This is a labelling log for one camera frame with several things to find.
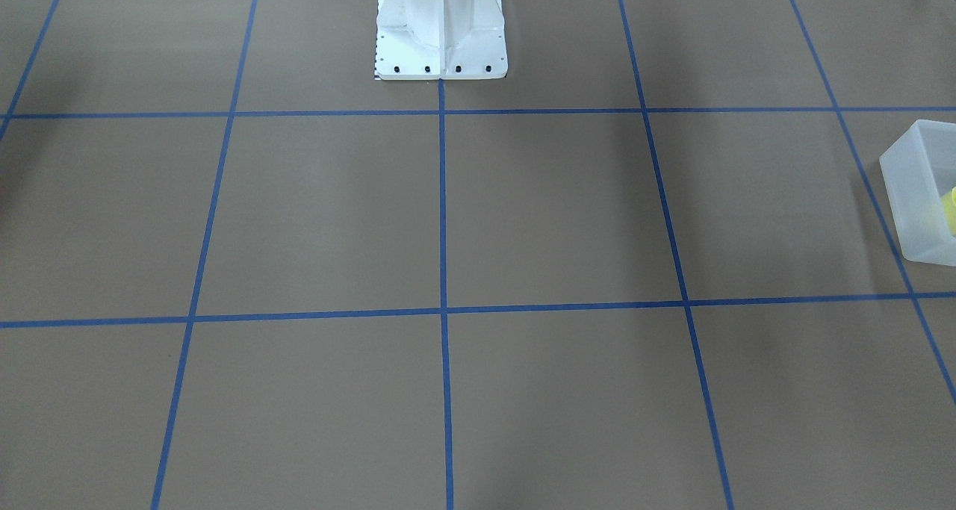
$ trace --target grid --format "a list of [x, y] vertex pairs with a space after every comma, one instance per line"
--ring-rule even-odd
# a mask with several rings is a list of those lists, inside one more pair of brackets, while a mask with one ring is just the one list
[[[632, 38], [630, 25], [627, 18], [627, 9], [625, 0], [618, 0], [619, 12], [621, 12], [621, 24], [624, 34], [622, 39], [626, 41], [627, 50], [630, 55], [630, 63], [633, 71], [634, 86], [639, 97], [639, 108], [540, 108], [540, 109], [451, 109], [445, 107], [445, 87], [444, 82], [438, 84], [438, 108], [437, 109], [417, 109], [417, 110], [264, 110], [264, 111], [243, 111], [238, 109], [239, 95], [242, 88], [243, 69], [246, 64], [246, 54], [249, 51], [249, 41], [252, 37], [252, 30], [255, 22], [256, 6], [258, 0], [252, 0], [249, 7], [248, 20], [246, 21], [245, 36], [243, 36], [243, 46], [235, 75], [235, 85], [232, 89], [232, 101], [229, 109], [224, 111], [195, 111], [195, 112], [110, 112], [110, 113], [17, 113], [17, 104], [27, 84], [28, 77], [31, 74], [31, 68], [37, 60], [44, 37], [50, 28], [51, 22], [57, 12], [59, 0], [52, 0], [49, 12], [40, 29], [37, 41], [35, 41], [33, 51], [27, 60], [26, 67], [23, 70], [19, 84], [13, 94], [9, 108], [3, 115], [3, 123], [0, 125], [0, 140], [4, 138], [10, 122], [15, 119], [151, 119], [151, 118], [220, 118], [225, 119], [226, 129], [222, 139], [222, 147], [219, 155], [219, 162], [216, 170], [215, 182], [213, 184], [212, 197], [208, 206], [208, 218], [205, 222], [204, 237], [202, 237], [202, 248], [200, 258], [196, 267], [195, 281], [192, 289], [191, 302], [188, 313], [185, 315], [170, 315], [164, 317], [98, 317], [98, 319], [77, 319], [77, 320], [7, 320], [0, 322], [0, 329], [43, 329], [43, 327], [66, 327], [66, 326], [124, 326], [124, 324], [147, 324], [147, 323], [177, 323], [184, 324], [184, 337], [182, 337], [181, 353], [176, 373], [176, 380], [170, 404], [170, 413], [167, 419], [167, 429], [165, 429], [163, 449], [160, 458], [158, 458], [158, 470], [156, 475], [155, 489], [152, 499], [152, 507], [160, 507], [161, 494], [163, 493], [164, 475], [167, 469], [167, 459], [170, 454], [170, 446], [173, 440], [177, 408], [181, 395], [182, 380], [187, 369], [189, 356], [189, 346], [192, 337], [192, 331], [195, 323], [224, 323], [224, 322], [257, 322], [257, 320], [321, 320], [321, 319], [346, 319], [346, 317], [404, 317], [404, 316], [439, 316], [441, 319], [441, 360], [443, 361], [443, 386], [444, 386], [444, 445], [445, 445], [445, 489], [447, 489], [447, 507], [449, 510], [454, 508], [454, 472], [452, 467], [453, 455], [453, 432], [452, 432], [452, 397], [451, 397], [451, 359], [450, 345], [448, 344], [448, 316], [457, 314], [481, 314], [481, 313], [506, 313], [506, 312], [549, 312], [549, 311], [580, 311], [580, 310], [615, 310], [615, 309], [653, 309], [653, 308], [682, 308], [684, 317], [686, 317], [686, 326], [689, 330], [690, 342], [693, 347], [694, 359], [697, 367], [697, 375], [700, 381], [701, 394], [706, 406], [707, 421], [710, 425], [710, 434], [713, 438], [714, 453], [716, 455], [717, 465], [721, 477], [721, 486], [724, 490], [724, 498], [728, 509], [734, 507], [734, 500], [731, 490], [730, 477], [727, 474], [727, 467], [724, 465], [723, 451], [721, 451], [721, 438], [718, 428], [717, 418], [714, 415], [713, 404], [711, 403], [710, 388], [707, 383], [707, 372], [704, 368], [704, 355], [697, 338], [697, 330], [694, 323], [694, 308], [703, 306], [731, 306], [731, 305], [792, 305], [793, 303], [829, 303], [829, 302], [878, 302], [878, 300], [909, 300], [922, 324], [922, 330], [925, 333], [925, 339], [932, 350], [932, 353], [938, 364], [938, 368], [946, 387], [949, 388], [949, 394], [954, 403], [956, 403], [956, 387], [954, 387], [952, 377], [947, 370], [946, 363], [940, 348], [937, 346], [933, 332], [930, 329], [928, 320], [923, 315], [921, 300], [923, 299], [953, 299], [956, 298], [956, 290], [936, 291], [936, 292], [917, 292], [902, 262], [901, 255], [892, 237], [890, 228], [887, 224], [884, 211], [878, 204], [878, 198], [875, 196], [873, 187], [866, 174], [863, 161], [860, 154], [857, 153], [857, 147], [854, 144], [853, 135], [844, 119], [846, 112], [956, 112], [956, 106], [841, 106], [837, 102], [836, 94], [830, 84], [827, 73], [823, 67], [822, 60], [817, 54], [813, 38], [803, 20], [800, 12], [798, 0], [789, 0], [796, 20], [798, 20], [801, 33], [806, 40], [807, 48], [815, 61], [816, 68], [819, 71], [819, 77], [822, 79], [831, 106], [826, 108], [802, 108], [801, 106], [782, 106], [782, 108], [652, 108], [648, 106], [645, 98], [645, 89], [642, 85], [642, 74], [638, 64], [638, 47], [635, 46]], [[684, 272], [682, 261], [680, 260], [679, 240], [674, 231], [671, 220], [671, 214], [668, 206], [667, 191], [665, 189], [665, 179], [663, 179], [660, 169], [657, 147], [655, 145], [654, 131], [652, 128], [652, 114], [680, 114], [680, 113], [724, 113], [724, 112], [822, 112], [832, 113], [839, 121], [839, 126], [846, 138], [846, 143], [853, 154], [860, 179], [863, 181], [870, 204], [873, 206], [878, 221], [880, 221], [881, 230], [887, 239], [892, 255], [905, 285], [906, 293], [861, 293], [860, 295], [839, 295], [839, 296], [767, 296], [767, 298], [738, 298], [738, 299], [693, 299], [687, 292], [686, 282], [684, 281]], [[643, 128], [645, 129], [646, 139], [650, 149], [651, 160], [654, 166], [654, 174], [659, 194], [660, 207], [662, 207], [663, 218], [667, 237], [670, 244], [671, 255], [673, 258], [673, 268], [676, 274], [680, 289], [680, 299], [672, 300], [635, 300], [635, 302], [591, 302], [591, 303], [562, 303], [562, 305], [490, 305], [490, 306], [453, 306], [448, 302], [447, 292], [447, 177], [445, 176], [445, 121], [447, 116], [474, 116], [474, 115], [546, 115], [546, 114], [636, 114], [641, 115]], [[436, 116], [439, 122], [439, 164], [437, 168], [440, 171], [440, 303], [439, 306], [406, 308], [406, 309], [376, 309], [376, 310], [345, 310], [345, 311], [315, 311], [315, 312], [290, 312], [290, 313], [258, 313], [258, 314], [219, 314], [202, 315], [197, 313], [200, 293], [202, 289], [202, 279], [204, 278], [205, 262], [208, 257], [209, 242], [211, 242], [212, 231], [214, 227], [216, 210], [218, 206], [219, 192], [222, 186], [222, 177], [228, 159], [229, 140], [232, 135], [232, 126], [237, 118], [248, 118], [248, 116]]]

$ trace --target white plastic container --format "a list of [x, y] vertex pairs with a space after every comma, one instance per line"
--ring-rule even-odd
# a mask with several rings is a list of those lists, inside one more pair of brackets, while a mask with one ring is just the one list
[[942, 198], [956, 187], [956, 123], [918, 119], [880, 158], [902, 255], [956, 266]]

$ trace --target grid square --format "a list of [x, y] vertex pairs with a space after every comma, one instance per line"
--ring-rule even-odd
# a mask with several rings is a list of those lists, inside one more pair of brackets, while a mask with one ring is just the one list
[[17, 112], [228, 109], [249, 1], [60, 0]]
[[953, 330], [953, 312], [956, 299], [921, 299], [919, 306], [940, 348], [949, 377], [956, 376], [956, 331]]
[[437, 134], [434, 116], [237, 119], [200, 312], [439, 305]]
[[[909, 129], [918, 119], [936, 119], [956, 123], [952, 112], [847, 112], [843, 114], [853, 135], [857, 154], [860, 156], [870, 187], [880, 203], [881, 213], [893, 234], [893, 242], [899, 248], [899, 237], [893, 220], [893, 211], [887, 197], [887, 183], [880, 169], [880, 156]], [[858, 202], [869, 200], [863, 186], [854, 190]], [[906, 274], [917, 292], [952, 292], [956, 290], [956, 267], [934, 265], [917, 261], [903, 261]]]
[[375, 81], [376, 1], [259, 0], [240, 108], [438, 108], [434, 81]]
[[618, 0], [502, 0], [508, 78], [451, 81], [449, 108], [636, 108]]
[[648, 106], [830, 106], [789, 0], [625, 2]]
[[0, 319], [187, 313], [223, 125], [11, 123], [0, 145]]
[[450, 318], [461, 508], [724, 504], [680, 309]]
[[0, 507], [147, 507], [181, 341], [182, 326], [0, 333]]
[[737, 508], [956, 500], [953, 402], [908, 300], [694, 314]]
[[444, 509], [438, 318], [196, 326], [163, 504]]
[[691, 298], [905, 292], [836, 116], [652, 122]]
[[639, 115], [449, 116], [451, 305], [679, 299]]
[[7, 112], [51, 0], [0, 0], [0, 110]]
[[953, 105], [953, 0], [796, 2], [840, 105]]

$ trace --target yellow object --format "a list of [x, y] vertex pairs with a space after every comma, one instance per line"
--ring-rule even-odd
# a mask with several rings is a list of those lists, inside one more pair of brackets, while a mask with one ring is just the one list
[[949, 234], [956, 235], [956, 189], [943, 194], [943, 213], [949, 223]]

